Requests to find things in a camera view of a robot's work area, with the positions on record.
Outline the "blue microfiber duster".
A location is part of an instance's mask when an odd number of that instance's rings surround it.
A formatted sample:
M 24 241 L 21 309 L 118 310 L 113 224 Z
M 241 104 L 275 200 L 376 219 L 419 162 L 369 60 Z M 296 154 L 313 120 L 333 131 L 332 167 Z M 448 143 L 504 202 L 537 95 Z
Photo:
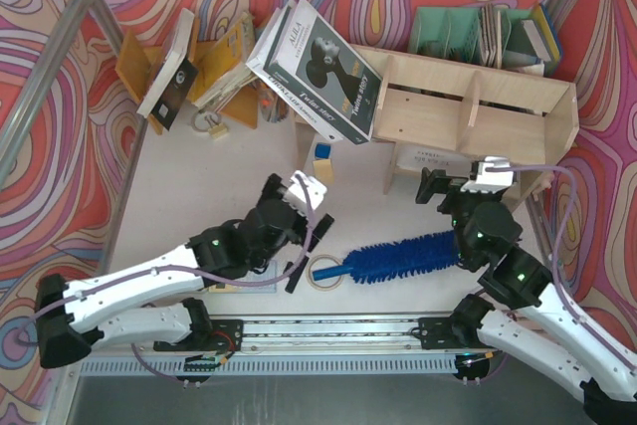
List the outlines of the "blue microfiber duster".
M 312 279 L 350 276 L 357 284 L 379 284 L 445 270 L 461 259 L 454 232 L 446 231 L 350 251 L 338 265 L 312 272 Z

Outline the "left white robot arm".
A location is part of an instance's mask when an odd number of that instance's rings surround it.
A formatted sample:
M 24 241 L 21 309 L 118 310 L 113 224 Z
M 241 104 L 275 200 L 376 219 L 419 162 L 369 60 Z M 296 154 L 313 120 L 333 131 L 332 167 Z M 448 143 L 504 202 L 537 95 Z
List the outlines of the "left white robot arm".
M 333 223 L 330 215 L 315 218 L 326 193 L 324 184 L 301 171 L 288 184 L 272 174 L 244 218 L 209 227 L 155 259 L 86 280 L 45 276 L 35 309 L 41 366 L 74 364 L 115 344 L 150 342 L 157 351 L 238 349 L 194 293 L 220 284 L 248 288 L 247 275 L 265 272 L 284 247 L 298 245 L 299 258 L 282 274 L 290 277 Z

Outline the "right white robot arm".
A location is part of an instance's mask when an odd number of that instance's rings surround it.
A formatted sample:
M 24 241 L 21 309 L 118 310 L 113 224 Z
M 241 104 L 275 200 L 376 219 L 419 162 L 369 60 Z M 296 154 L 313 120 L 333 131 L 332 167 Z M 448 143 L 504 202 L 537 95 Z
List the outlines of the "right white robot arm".
M 503 204 L 513 168 L 494 159 L 468 178 L 423 169 L 416 195 L 450 216 L 459 265 L 481 271 L 488 300 L 466 295 L 442 319 L 421 319 L 425 349 L 498 349 L 569 392 L 596 424 L 636 421 L 636 355 L 567 294 L 556 266 L 547 267 L 519 244 L 522 226 Z

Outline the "light wooden bookshelf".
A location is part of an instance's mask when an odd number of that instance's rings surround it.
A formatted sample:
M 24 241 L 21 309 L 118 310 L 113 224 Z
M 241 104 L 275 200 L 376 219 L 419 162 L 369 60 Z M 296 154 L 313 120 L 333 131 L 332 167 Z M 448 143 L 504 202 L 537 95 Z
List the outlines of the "light wooden bookshelf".
M 578 134 L 571 82 L 372 47 L 356 50 L 382 77 L 373 132 L 392 146 L 386 187 L 404 171 L 397 158 L 406 145 L 554 166 Z

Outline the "grey yellow calculator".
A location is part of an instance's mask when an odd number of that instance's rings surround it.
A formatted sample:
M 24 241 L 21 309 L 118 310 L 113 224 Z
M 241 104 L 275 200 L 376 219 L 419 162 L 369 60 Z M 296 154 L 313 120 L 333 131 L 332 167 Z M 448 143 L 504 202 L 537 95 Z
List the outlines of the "grey yellow calculator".
M 244 278 L 243 282 L 255 283 L 266 281 L 274 278 L 278 272 L 278 262 L 271 260 L 269 264 L 256 271 L 250 271 Z M 274 294 L 277 290 L 276 284 L 269 284 L 261 287 L 239 287 L 227 284 L 215 284 L 207 289 L 210 294 Z

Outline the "yellow sticky note pad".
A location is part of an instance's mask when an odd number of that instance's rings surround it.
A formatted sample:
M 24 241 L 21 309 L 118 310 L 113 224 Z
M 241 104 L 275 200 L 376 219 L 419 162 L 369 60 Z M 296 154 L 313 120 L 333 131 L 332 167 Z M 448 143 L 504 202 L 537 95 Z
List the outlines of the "yellow sticky note pad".
M 334 172 L 330 159 L 317 159 L 313 161 L 314 177 L 324 185 L 334 183 Z

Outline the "small blue block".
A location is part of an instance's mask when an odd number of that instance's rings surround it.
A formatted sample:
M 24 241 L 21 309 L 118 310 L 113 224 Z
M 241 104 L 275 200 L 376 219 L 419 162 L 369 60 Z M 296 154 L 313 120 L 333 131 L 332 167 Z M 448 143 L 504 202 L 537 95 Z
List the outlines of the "small blue block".
M 315 146 L 315 159 L 329 159 L 331 145 L 328 143 L 317 143 Z

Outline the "black detached gripper finger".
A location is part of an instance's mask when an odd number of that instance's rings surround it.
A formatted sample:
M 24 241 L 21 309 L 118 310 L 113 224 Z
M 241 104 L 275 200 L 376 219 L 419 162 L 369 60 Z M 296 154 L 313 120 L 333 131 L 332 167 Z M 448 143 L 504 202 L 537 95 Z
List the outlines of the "black detached gripper finger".
M 300 281 L 300 278 L 308 264 L 308 261 L 309 261 L 309 257 L 304 256 L 303 259 L 300 261 L 299 265 L 293 271 L 293 273 L 288 277 L 288 282 L 285 285 L 286 293 L 292 294 L 295 291 Z

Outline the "gold binder clip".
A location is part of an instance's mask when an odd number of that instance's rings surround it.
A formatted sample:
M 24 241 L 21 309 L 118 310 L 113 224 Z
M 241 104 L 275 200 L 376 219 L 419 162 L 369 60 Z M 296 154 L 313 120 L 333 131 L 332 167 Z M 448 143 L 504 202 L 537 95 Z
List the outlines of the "gold binder clip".
M 214 119 L 212 116 L 206 118 L 209 128 L 208 133 L 212 138 L 220 138 L 229 132 L 228 126 L 221 120 Z

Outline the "yellow books stack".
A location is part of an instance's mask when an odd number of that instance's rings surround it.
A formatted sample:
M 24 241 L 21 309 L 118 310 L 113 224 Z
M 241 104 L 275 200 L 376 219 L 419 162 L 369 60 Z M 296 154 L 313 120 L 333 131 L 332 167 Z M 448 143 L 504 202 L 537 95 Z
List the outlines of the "yellow books stack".
M 253 16 L 243 12 L 196 62 L 191 102 L 199 110 L 220 111 L 253 78 L 247 61 L 255 47 Z

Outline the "black white Twins story book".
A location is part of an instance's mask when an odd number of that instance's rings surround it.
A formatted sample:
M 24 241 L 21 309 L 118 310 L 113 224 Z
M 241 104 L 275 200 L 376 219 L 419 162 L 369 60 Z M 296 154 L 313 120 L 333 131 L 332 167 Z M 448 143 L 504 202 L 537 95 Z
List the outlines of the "black white Twins story book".
M 372 140 L 382 76 L 308 0 L 273 14 L 247 66 L 324 139 Z

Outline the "white black paperback book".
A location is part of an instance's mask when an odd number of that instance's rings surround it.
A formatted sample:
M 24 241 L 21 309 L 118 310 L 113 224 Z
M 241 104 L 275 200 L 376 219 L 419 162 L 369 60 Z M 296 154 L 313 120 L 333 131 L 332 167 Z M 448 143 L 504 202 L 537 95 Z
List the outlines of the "white black paperback book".
M 182 8 L 151 65 L 147 90 L 137 112 L 170 130 L 194 84 L 198 70 L 189 60 L 195 15 Z

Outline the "teal file organizer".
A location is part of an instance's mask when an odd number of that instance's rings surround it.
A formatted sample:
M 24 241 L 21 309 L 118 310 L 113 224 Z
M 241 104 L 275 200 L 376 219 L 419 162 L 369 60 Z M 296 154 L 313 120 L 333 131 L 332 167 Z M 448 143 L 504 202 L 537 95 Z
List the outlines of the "teal file organizer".
M 529 9 L 419 7 L 408 52 L 443 60 L 550 76 L 547 46 Z

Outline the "blue yellow book in organizer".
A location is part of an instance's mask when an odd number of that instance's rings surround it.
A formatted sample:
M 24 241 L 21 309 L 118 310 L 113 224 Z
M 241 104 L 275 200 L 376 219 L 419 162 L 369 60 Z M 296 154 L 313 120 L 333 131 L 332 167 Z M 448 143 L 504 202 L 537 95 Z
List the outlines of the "blue yellow book in organizer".
M 553 72 L 563 58 L 563 48 L 557 37 L 557 30 L 543 4 L 535 4 L 529 9 L 529 19 L 535 21 L 539 33 L 547 46 L 551 60 L 548 62 L 548 69 Z

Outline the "orange wooden book rack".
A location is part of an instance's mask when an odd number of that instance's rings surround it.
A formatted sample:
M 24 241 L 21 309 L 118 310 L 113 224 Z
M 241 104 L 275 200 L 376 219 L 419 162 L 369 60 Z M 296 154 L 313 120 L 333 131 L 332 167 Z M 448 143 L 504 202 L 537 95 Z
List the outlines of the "orange wooden book rack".
M 200 41 L 198 39 L 199 27 L 200 19 L 195 16 L 191 37 L 191 51 L 188 57 L 196 68 L 196 62 L 199 58 L 218 41 Z M 124 36 L 123 44 L 115 64 L 115 71 L 122 80 L 132 99 L 137 103 L 137 108 L 140 106 L 143 96 L 147 90 L 147 82 L 149 79 L 151 65 L 158 57 L 161 46 L 143 48 L 132 32 L 127 32 Z M 199 112 L 220 113 L 251 129 L 256 128 L 258 124 L 258 95 L 256 88 L 252 85 L 252 82 L 255 79 L 256 76 L 253 74 L 252 81 L 239 90 L 220 111 L 199 110 L 198 108 L 197 110 Z M 183 106 L 185 104 L 191 104 L 193 106 L 190 94 L 191 89 Z M 166 131 L 166 129 L 164 129 L 156 119 L 145 119 L 152 124 L 156 133 L 161 134 Z

